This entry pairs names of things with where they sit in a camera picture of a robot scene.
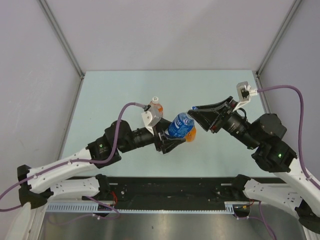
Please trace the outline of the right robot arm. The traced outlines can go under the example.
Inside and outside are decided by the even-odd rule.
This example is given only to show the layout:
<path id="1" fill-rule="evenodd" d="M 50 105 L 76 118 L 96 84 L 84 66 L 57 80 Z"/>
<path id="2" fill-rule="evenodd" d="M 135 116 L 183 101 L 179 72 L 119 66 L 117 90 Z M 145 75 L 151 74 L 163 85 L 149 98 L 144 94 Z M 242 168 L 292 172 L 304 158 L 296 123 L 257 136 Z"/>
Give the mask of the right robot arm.
<path id="1" fill-rule="evenodd" d="M 274 113 L 265 113 L 250 123 L 236 110 L 232 96 L 215 104 L 199 105 L 187 113 L 205 131 L 215 134 L 223 129 L 254 153 L 258 167 L 274 174 L 291 188 L 290 191 L 268 187 L 251 177 L 238 174 L 230 186 L 237 200 L 252 199 L 281 209 L 308 230 L 320 232 L 320 191 L 303 176 L 297 153 L 282 138 L 287 128 Z"/>

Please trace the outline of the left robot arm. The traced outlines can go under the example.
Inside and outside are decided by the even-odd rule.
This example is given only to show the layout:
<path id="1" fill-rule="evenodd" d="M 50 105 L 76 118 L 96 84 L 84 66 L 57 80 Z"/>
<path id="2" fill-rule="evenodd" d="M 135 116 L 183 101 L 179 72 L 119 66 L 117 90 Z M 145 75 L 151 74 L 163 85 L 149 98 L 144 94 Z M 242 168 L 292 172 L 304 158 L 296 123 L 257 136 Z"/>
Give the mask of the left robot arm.
<path id="1" fill-rule="evenodd" d="M 145 146 L 154 145 L 158 152 L 167 154 L 185 143 L 184 138 L 169 137 L 165 128 L 168 120 L 160 119 L 153 132 L 147 128 L 132 130 L 125 120 L 113 122 L 106 128 L 103 136 L 89 143 L 79 152 L 54 163 L 31 168 L 21 165 L 17 168 L 20 188 L 18 190 L 21 205 L 31 204 L 32 209 L 45 205 L 56 196 L 54 184 L 75 175 L 91 170 L 98 170 L 119 162 L 121 153 L 127 153 Z"/>

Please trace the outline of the blue Pocari Sweat bottle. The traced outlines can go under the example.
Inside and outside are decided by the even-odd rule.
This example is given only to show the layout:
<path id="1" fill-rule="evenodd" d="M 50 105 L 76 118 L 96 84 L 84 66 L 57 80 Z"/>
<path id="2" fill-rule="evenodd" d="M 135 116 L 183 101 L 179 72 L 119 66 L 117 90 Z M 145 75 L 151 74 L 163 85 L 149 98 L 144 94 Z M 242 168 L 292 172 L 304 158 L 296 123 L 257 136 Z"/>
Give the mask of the blue Pocari Sweat bottle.
<path id="1" fill-rule="evenodd" d="M 174 138 L 184 138 L 194 126 L 194 119 L 186 112 L 181 112 L 169 124 L 166 134 Z"/>

